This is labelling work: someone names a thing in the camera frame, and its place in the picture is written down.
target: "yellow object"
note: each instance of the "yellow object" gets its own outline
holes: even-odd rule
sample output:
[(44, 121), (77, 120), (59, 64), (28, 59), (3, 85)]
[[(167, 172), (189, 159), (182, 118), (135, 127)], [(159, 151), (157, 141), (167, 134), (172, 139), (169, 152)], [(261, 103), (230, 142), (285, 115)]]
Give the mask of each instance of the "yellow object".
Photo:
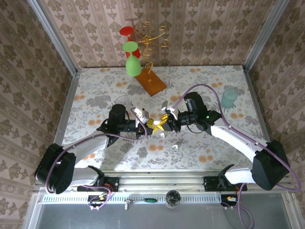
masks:
[(167, 119), (168, 119), (167, 114), (162, 115), (162, 117), (160, 118), (161, 122), (157, 125), (157, 127), (164, 131), (162, 125), (167, 122)]
[(148, 119), (147, 126), (151, 129), (153, 129), (152, 134), (156, 133), (156, 131), (159, 129), (155, 124), (153, 124), (153, 119)]

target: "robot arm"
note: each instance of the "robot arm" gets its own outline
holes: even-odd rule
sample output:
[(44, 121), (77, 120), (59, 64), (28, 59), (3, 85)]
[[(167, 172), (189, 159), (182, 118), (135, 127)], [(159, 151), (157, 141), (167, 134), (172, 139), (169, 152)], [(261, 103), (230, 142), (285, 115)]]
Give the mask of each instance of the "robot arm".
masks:
[(63, 146), (56, 143), (50, 145), (35, 171), (36, 179), (43, 184), (48, 183), (48, 189), (56, 194), (62, 193), (69, 186), (102, 186), (104, 174), (99, 169), (91, 166), (85, 169), (75, 169), (74, 166), (91, 153), (111, 146), (119, 138), (120, 132), (136, 133), (136, 139), (139, 139), (145, 132), (147, 135), (151, 135), (154, 130), (145, 124), (148, 121), (148, 112), (136, 108), (135, 113), (137, 114), (137, 124), (140, 120), (146, 130), (142, 125), (136, 125), (136, 120), (130, 120), (129, 117), (125, 119), (125, 106), (116, 104), (109, 112), (109, 118), (91, 135)]
[[(184, 97), (184, 101), (188, 111), (178, 112), (176, 115), (173, 114), (174, 111), (171, 108), (165, 109), (166, 121), (160, 123), (160, 128), (164, 131), (180, 132), (181, 126), (194, 124), (199, 130), (232, 145), (253, 163), (252, 168), (234, 169), (232, 168), (233, 165), (227, 166), (219, 174), (219, 184), (224, 189), (238, 183), (256, 183), (265, 190), (271, 190), (288, 174), (289, 171), (277, 159), (258, 146), (258, 144), (265, 146), (289, 165), (281, 143), (275, 140), (269, 143), (250, 136), (242, 130), (228, 126), (220, 113), (207, 110), (197, 92), (188, 93)], [(256, 142), (253, 143), (246, 138), (252, 138)]]

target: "teal plastic cup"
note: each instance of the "teal plastic cup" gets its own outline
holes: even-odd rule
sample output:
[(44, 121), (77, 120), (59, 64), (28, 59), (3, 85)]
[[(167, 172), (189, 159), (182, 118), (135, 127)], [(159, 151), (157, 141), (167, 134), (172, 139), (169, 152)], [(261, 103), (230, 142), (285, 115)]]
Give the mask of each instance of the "teal plastic cup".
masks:
[(234, 101), (236, 100), (237, 96), (238, 94), (233, 89), (225, 90), (221, 98), (221, 106), (223, 108), (231, 107)]

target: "translucent cup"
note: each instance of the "translucent cup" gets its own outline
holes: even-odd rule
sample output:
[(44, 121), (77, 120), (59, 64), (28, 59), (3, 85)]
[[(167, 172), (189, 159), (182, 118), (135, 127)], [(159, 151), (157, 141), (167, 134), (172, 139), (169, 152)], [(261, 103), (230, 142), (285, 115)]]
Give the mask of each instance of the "translucent cup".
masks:
[(223, 108), (229, 108), (232, 106), (234, 101), (237, 98), (237, 93), (233, 89), (227, 89), (224, 91), (223, 96), (221, 98), (221, 106)]
[(125, 96), (125, 95), (121, 95), (119, 97), (116, 98), (116, 100), (114, 101), (115, 104), (122, 104), (124, 105), (126, 108), (130, 106), (130, 99)]

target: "table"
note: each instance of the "table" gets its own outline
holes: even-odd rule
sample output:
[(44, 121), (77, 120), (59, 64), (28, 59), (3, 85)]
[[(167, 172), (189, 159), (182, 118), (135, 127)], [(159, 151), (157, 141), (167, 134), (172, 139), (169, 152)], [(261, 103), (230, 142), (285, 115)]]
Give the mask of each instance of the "table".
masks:
[[(185, 66), (154, 67), (153, 71), (167, 88), (150, 97), (141, 85), (126, 74), (125, 68), (83, 69), (71, 108), (63, 144), (68, 144), (91, 134), (108, 118), (111, 106), (118, 96), (126, 95), (131, 106), (145, 108), (150, 118), (161, 117), (161, 104), (168, 100), (175, 104), (181, 95), (197, 83), (213, 87), (222, 96), (225, 89), (238, 93), (233, 106), (224, 109), (232, 126), (263, 138), (254, 104), (241, 66)], [(205, 87), (193, 89), (203, 98), (208, 109), (218, 111), (214, 94)], [(186, 106), (180, 103), (180, 111)], [(122, 133), (135, 137), (133, 133)], [(200, 169), (222, 170), (229, 164), (250, 165), (250, 161), (226, 142), (207, 133), (193, 134), (185, 126), (180, 133), (160, 132), (141, 142), (119, 139), (111, 147), (97, 151), (80, 161), (76, 167), (93, 165), (101, 170), (134, 169)]]

